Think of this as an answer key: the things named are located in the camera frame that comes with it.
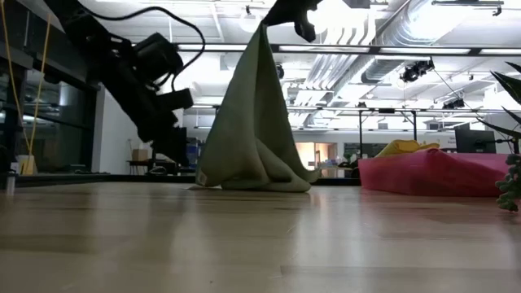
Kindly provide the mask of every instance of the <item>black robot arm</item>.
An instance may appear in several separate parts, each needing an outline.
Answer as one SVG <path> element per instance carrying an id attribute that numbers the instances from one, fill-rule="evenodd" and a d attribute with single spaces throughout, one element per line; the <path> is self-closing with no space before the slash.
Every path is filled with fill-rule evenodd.
<path id="1" fill-rule="evenodd" d="M 177 47 L 158 33 L 135 46 L 109 33 L 77 0 L 44 0 L 72 44 L 88 60 L 123 111 L 136 124 L 144 142 L 172 160 L 187 165 L 186 130 L 173 127 L 173 110 L 193 105 L 188 89 L 158 94 L 156 80 L 183 69 Z"/>

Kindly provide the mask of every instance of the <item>cable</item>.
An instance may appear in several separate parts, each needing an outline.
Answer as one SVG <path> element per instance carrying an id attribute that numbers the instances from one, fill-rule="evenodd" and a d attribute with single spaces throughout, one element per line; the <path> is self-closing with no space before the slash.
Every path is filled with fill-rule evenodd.
<path id="1" fill-rule="evenodd" d="M 131 14 L 128 14 L 128 15 L 123 15 L 123 16 L 116 16 L 116 17 L 109 17 L 109 16 L 104 16 L 104 15 L 99 15 L 95 12 L 93 12 L 92 10 L 90 10 L 89 8 L 85 7 L 83 4 L 80 3 L 80 5 L 83 7 L 83 9 L 85 9 L 87 12 L 89 12 L 92 16 L 94 17 L 97 17 L 101 20 L 108 20 L 108 21 L 122 21 L 122 20 L 129 20 L 129 19 L 132 19 L 138 15 L 141 15 L 141 14 L 144 14 L 144 13 L 147 13 L 147 12 L 150 12 L 150 11 L 160 11 L 160 12 L 163 12 L 165 13 L 166 15 L 170 16 L 172 19 L 194 29 L 198 34 L 199 34 L 199 37 L 201 38 L 201 42 L 203 43 L 203 45 L 201 46 L 201 50 L 199 52 L 197 52 L 197 54 L 194 56 L 194 58 L 192 58 L 190 61 L 188 61 L 188 63 L 186 63 L 182 68 L 181 68 L 181 71 L 177 74 L 177 75 L 174 75 L 173 76 L 173 79 L 172 79 L 172 90 L 174 90 L 173 88 L 173 83 L 175 82 L 175 79 L 176 77 L 179 76 L 179 74 L 181 74 L 181 72 L 183 72 L 186 68 L 188 68 L 190 65 L 193 64 L 193 62 L 195 62 L 199 57 L 201 57 L 201 55 L 204 53 L 204 49 L 206 48 L 206 40 L 204 39 L 204 35 L 203 33 L 201 32 L 201 30 L 195 26 L 195 24 L 192 24 L 191 22 L 189 21 L 186 21 L 184 19 L 182 19 L 181 17 L 177 16 L 177 15 L 174 15 L 172 12 L 168 11 L 167 9 L 163 8 L 163 7 L 147 7 L 147 8 L 143 8 L 141 10 L 138 10 L 138 11 L 135 11 Z"/>
<path id="2" fill-rule="evenodd" d="M 7 64 L 9 66 L 9 76 L 11 79 L 11 86 L 13 88 L 13 95 L 15 96 L 16 110 L 18 111 L 18 118 L 20 119 L 20 125 L 22 125 L 22 132 L 24 134 L 25 143 L 27 144 L 27 150 L 29 150 L 29 140 L 27 137 L 27 132 L 24 128 L 24 113 L 20 110 L 20 101 L 18 99 L 18 93 L 16 92 L 16 84 L 15 84 L 15 74 L 13 73 L 13 65 L 11 62 L 11 47 L 9 45 L 9 35 L 7 33 L 7 21 L 6 21 L 6 8 L 4 7 L 3 0 L 0 0 L 0 7 L 2 8 L 2 23 L 3 23 L 3 33 L 6 41 L 6 53 L 7 53 Z"/>
<path id="3" fill-rule="evenodd" d="M 34 109 L 33 133 L 31 134 L 31 143 L 29 144 L 29 154 L 33 153 L 34 137 L 36 136 L 36 123 L 37 123 L 37 116 L 38 116 L 38 108 L 40 106 L 40 96 L 42 95 L 43 79 L 45 76 L 46 61 L 47 61 L 47 48 L 49 47 L 49 35 L 50 35 L 50 13 L 47 15 L 46 40 L 43 44 L 42 68 L 40 70 L 40 72 L 42 73 L 42 77 L 40 77 L 40 84 L 38 85 L 38 94 L 36 97 L 36 107 Z"/>
<path id="4" fill-rule="evenodd" d="M 445 85 L 446 85 L 446 86 L 447 86 L 447 87 L 448 87 L 448 88 L 453 92 L 453 94 L 455 94 L 456 97 L 460 98 L 460 99 L 465 103 L 465 106 L 469 107 L 471 110 L 474 110 L 474 109 L 472 109 L 472 107 L 469 106 L 469 104 L 467 104 L 467 103 L 465 102 L 465 100 L 463 100 L 462 97 L 460 97 L 460 95 L 459 95 L 458 93 L 456 93 L 455 90 L 453 90 L 452 87 L 450 87 L 450 85 L 447 83 L 447 81 L 445 81 L 445 79 L 444 79 L 443 77 L 441 77 L 441 75 L 440 75 L 440 74 L 439 74 L 435 69 L 433 69 L 433 70 L 434 70 L 434 72 L 438 75 L 438 77 L 441 79 L 441 81 L 443 81 L 443 82 L 445 83 Z M 477 115 L 481 120 L 484 120 L 484 118 L 483 118 L 483 117 L 482 117 L 478 112 L 476 112 L 475 114 L 476 114 L 476 115 Z M 502 137 L 504 140 L 506 140 L 506 141 L 508 141 L 508 140 L 510 139 L 510 136 L 509 136 L 509 138 L 507 139 L 503 133 L 500 133 L 499 131 L 497 131 L 497 133 L 499 133 L 499 135 L 501 135 L 501 137 Z M 511 153 L 511 154 L 514 154 L 514 150 L 512 150 L 512 146 L 510 145 L 509 142 L 508 142 L 508 147 L 510 148 L 510 153 Z"/>

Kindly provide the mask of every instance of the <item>red fabric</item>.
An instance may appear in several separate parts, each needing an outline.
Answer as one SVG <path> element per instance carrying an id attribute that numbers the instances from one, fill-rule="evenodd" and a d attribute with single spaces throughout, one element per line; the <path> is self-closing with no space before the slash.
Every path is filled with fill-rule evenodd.
<path id="1" fill-rule="evenodd" d="M 406 195 L 497 197 L 507 155 L 447 154 L 437 149 L 359 161 L 361 184 Z"/>

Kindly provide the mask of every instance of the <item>cardboard box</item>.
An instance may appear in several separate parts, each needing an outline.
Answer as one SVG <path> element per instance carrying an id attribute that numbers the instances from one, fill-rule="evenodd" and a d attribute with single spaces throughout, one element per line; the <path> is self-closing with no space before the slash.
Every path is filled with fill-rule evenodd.
<path id="1" fill-rule="evenodd" d="M 133 161 L 148 160 L 148 150 L 133 149 L 132 150 L 132 160 Z"/>

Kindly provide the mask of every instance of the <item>green towel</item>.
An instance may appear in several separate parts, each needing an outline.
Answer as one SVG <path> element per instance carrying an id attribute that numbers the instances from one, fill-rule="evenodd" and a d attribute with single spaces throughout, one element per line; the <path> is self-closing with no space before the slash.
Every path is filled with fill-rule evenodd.
<path id="1" fill-rule="evenodd" d="M 259 25 L 235 69 L 199 159 L 201 186 L 305 192 L 318 179 L 296 150 L 266 29 Z"/>

